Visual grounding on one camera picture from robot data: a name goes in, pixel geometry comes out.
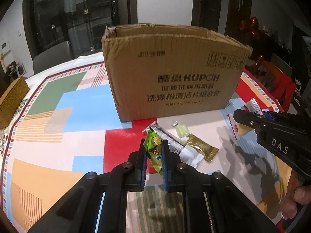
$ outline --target cardboard box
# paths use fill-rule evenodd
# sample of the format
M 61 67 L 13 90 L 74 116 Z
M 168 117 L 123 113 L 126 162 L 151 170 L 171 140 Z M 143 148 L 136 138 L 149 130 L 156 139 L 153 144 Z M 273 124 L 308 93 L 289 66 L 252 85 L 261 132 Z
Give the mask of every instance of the cardboard box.
M 121 121 L 225 108 L 250 48 L 204 28 L 106 29 L 102 47 Z
M 0 98 L 0 129 L 9 126 L 16 109 L 28 91 L 29 87 L 23 76 L 9 85 Z

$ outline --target green snack package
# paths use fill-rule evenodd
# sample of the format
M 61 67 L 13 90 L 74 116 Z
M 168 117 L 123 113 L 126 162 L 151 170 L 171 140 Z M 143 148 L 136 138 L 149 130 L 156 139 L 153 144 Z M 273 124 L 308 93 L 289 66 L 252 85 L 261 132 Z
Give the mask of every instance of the green snack package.
M 144 147 L 153 168 L 162 175 L 162 141 L 159 135 L 150 127 Z

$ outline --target metal screw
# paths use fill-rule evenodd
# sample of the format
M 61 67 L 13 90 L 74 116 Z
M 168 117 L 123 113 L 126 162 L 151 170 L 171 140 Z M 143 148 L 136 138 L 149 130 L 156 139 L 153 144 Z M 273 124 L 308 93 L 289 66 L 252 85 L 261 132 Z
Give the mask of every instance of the metal screw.
M 214 178 L 220 180 L 224 176 L 221 172 L 214 172 L 213 173 Z
M 179 169 L 185 169 L 186 166 L 187 166 L 186 163 L 178 163 L 178 164 L 177 164 L 177 167 L 178 167 Z
M 89 180 L 92 180 L 93 178 L 95 178 L 96 176 L 96 173 L 95 172 L 88 172 L 86 174 L 86 177 L 89 179 Z
M 132 163 L 131 163 L 131 162 L 124 162 L 124 163 L 122 164 L 122 166 L 123 166 L 125 169 L 128 169 L 128 168 L 132 167 Z

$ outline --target tablecloth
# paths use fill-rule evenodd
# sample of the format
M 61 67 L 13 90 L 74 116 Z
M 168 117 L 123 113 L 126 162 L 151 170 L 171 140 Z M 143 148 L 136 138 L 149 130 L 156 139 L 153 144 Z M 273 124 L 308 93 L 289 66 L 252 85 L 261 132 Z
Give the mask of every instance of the tablecloth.
M 102 53 L 61 64 L 27 80 L 31 91 L 6 129 L 1 208 L 19 232 L 27 230 L 84 174 L 109 172 L 127 160 L 151 122 L 172 134 L 173 120 L 219 148 L 197 170 L 221 171 L 274 223 L 281 218 L 290 169 L 256 143 L 254 131 L 235 141 L 226 118 L 255 97 L 261 109 L 280 106 L 247 71 L 222 110 L 121 123 Z M 147 163 L 146 187 L 128 193 L 126 232 L 181 232 L 181 193 L 164 192 L 163 179 Z

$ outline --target yellow woven box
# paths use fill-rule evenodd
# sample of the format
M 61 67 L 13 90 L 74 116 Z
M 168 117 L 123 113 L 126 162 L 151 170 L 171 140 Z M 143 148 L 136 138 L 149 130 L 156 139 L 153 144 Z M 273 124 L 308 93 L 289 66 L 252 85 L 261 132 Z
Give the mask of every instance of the yellow woven box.
M 9 85 L 0 98 L 0 129 L 9 126 L 16 109 L 29 90 L 23 76 Z

